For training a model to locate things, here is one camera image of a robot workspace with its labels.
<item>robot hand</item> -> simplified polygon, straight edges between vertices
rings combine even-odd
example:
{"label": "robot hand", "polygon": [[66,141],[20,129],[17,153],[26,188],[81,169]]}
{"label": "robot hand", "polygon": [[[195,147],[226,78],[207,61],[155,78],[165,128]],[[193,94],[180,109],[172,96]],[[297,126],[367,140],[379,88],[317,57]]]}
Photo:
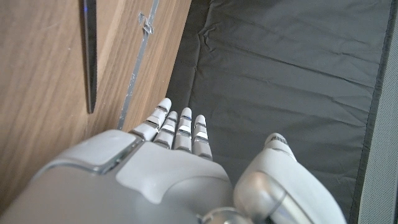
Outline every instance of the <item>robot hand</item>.
{"label": "robot hand", "polygon": [[271,134],[240,177],[234,204],[254,223],[346,223],[329,191],[293,155],[286,139]]}
{"label": "robot hand", "polygon": [[163,99],[154,112],[130,133],[140,136],[145,141],[153,141],[166,149],[182,150],[212,161],[205,117],[197,116],[192,137],[191,109],[185,108],[181,112],[176,131],[178,114],[175,111],[169,112],[171,105],[172,102],[168,98]]}
{"label": "robot hand", "polygon": [[162,100],[129,133],[109,130],[44,166],[0,223],[190,223],[233,206],[225,170],[212,161],[205,118]]}

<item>wooden wall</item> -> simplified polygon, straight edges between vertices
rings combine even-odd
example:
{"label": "wooden wall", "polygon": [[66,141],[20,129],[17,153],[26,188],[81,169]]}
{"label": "wooden wall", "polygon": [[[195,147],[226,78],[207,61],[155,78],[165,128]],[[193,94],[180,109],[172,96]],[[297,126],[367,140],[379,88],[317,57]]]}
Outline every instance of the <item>wooden wall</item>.
{"label": "wooden wall", "polygon": [[[0,0],[0,213],[44,164],[118,123],[152,1],[97,0],[98,95],[86,110],[80,0]],[[123,130],[165,96],[190,0],[160,0]]]}

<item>wood grain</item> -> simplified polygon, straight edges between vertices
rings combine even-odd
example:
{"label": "wood grain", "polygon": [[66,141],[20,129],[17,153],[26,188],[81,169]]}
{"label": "wood grain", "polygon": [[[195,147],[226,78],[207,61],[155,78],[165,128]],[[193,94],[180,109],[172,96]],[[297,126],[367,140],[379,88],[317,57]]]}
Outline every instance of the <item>wood grain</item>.
{"label": "wood grain", "polygon": [[[97,0],[98,96],[86,112],[80,0],[1,0],[0,213],[45,163],[118,123],[152,1]],[[190,0],[160,1],[125,129],[165,96]]]}
{"label": "wood grain", "polygon": [[159,2],[154,21],[155,38],[149,37],[124,122],[124,131],[130,131],[146,119],[164,98],[180,45],[175,43],[181,41],[190,3],[191,0]]}

